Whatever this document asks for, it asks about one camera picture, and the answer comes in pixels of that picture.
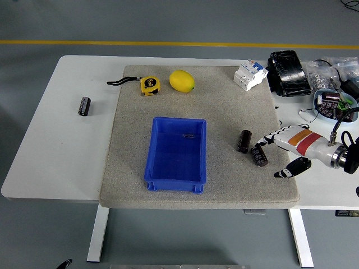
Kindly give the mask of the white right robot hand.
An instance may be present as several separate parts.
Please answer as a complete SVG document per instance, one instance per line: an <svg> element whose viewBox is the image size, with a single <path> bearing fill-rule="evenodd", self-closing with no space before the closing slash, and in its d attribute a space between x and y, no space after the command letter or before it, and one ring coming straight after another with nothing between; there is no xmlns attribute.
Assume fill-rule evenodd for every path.
<svg viewBox="0 0 359 269"><path fill-rule="evenodd" d="M264 136L252 148L262 166L267 164L262 147L272 143L298 156L284 169L276 172L276 178L291 178L303 173L311 167L312 159L338 169L344 166L347 154L341 143L330 145L325 137L309 130L308 125L287 126Z"/></svg>

